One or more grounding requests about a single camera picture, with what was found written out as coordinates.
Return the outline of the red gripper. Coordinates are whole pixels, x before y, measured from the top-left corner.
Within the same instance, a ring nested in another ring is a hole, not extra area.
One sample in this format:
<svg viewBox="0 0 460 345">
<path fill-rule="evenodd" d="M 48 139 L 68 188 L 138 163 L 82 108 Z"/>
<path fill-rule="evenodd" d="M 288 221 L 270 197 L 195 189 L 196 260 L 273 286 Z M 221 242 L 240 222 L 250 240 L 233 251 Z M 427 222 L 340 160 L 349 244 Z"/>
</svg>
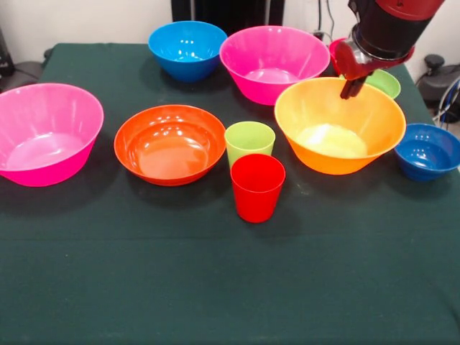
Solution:
<svg viewBox="0 0 460 345">
<path fill-rule="evenodd" d="M 345 77 L 345 84 L 340 93 L 342 99 L 356 97 L 367 76 L 375 70 L 391 68 L 409 60 L 415 52 L 412 46 L 407 54 L 398 59 L 388 60 L 367 54 L 360 46 L 349 38 L 341 41 L 336 47 L 336 63 L 339 72 Z"/>
</svg>

